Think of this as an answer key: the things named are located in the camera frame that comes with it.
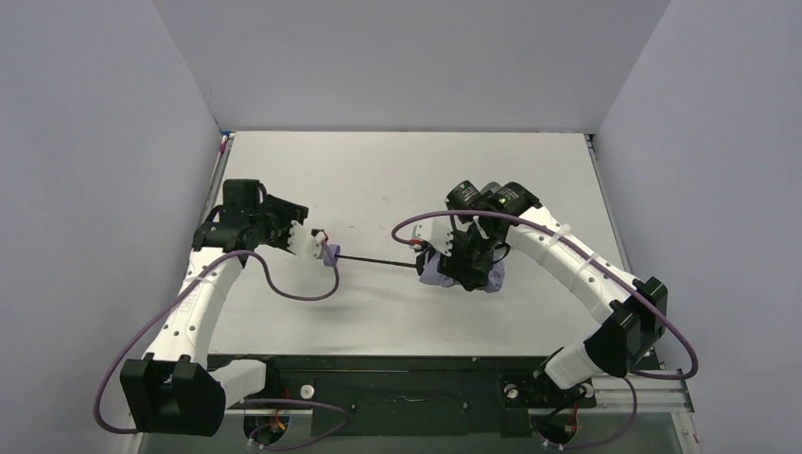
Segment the lilac folding umbrella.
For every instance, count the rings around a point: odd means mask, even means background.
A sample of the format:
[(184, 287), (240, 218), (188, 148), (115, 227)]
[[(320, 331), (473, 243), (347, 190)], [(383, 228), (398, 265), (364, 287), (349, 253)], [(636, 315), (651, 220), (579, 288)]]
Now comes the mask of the lilac folding umbrella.
[(339, 264), (341, 259), (353, 260), (357, 262), (364, 262), (383, 266), (393, 266), (406, 269), (415, 269), (418, 274), (418, 280), (421, 284), (442, 288), (452, 288), (460, 285), (466, 291), (480, 290), (485, 293), (496, 293), (501, 291), (505, 279), (505, 265), (504, 259), (509, 255), (511, 248), (506, 246), (501, 255), (494, 253), (494, 260), (491, 263), (491, 269), (487, 274), (487, 281), (482, 284), (467, 286), (463, 281), (458, 281), (456, 278), (441, 273), (438, 270), (442, 256), (439, 253), (421, 253), (416, 258), (414, 264), (399, 261), (391, 261), (385, 259), (345, 255), (341, 253), (339, 244), (331, 244), (329, 246), (332, 254), (323, 252), (323, 263), (326, 267), (334, 268)]

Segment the black umbrella case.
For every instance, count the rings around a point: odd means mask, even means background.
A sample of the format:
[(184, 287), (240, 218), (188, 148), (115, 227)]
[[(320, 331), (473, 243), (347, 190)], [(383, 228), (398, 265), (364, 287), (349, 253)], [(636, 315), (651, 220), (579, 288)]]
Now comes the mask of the black umbrella case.
[(498, 182), (489, 182), (481, 189), (481, 193), (483, 195), (493, 194), (497, 192), (500, 187), (501, 185)]

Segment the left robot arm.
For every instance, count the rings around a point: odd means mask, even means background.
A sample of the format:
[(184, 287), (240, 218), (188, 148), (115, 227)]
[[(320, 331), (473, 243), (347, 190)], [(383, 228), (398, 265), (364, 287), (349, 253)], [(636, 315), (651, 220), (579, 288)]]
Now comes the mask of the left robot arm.
[(258, 180), (232, 179), (195, 231), (186, 283), (139, 359), (126, 360), (120, 384), (138, 432), (211, 436), (225, 412), (263, 391), (268, 364), (234, 359), (211, 371), (211, 339), (228, 293), (259, 246), (287, 251), (307, 207), (277, 198)]

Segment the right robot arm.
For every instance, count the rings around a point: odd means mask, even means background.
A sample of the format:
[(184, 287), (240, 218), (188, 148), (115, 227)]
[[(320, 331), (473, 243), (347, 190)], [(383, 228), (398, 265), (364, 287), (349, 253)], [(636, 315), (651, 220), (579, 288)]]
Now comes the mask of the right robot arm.
[(563, 284), (598, 322), (586, 339), (558, 349), (536, 369), (535, 378), (551, 389), (569, 390), (598, 374), (624, 377), (665, 333), (656, 316), (667, 311), (662, 282), (641, 281), (608, 263), (521, 184), (488, 183), (478, 189), (463, 181), (447, 194), (445, 205), (458, 213), (446, 225), (448, 252), (427, 246), (418, 254), (421, 283), (498, 292), (503, 260), (518, 251)]

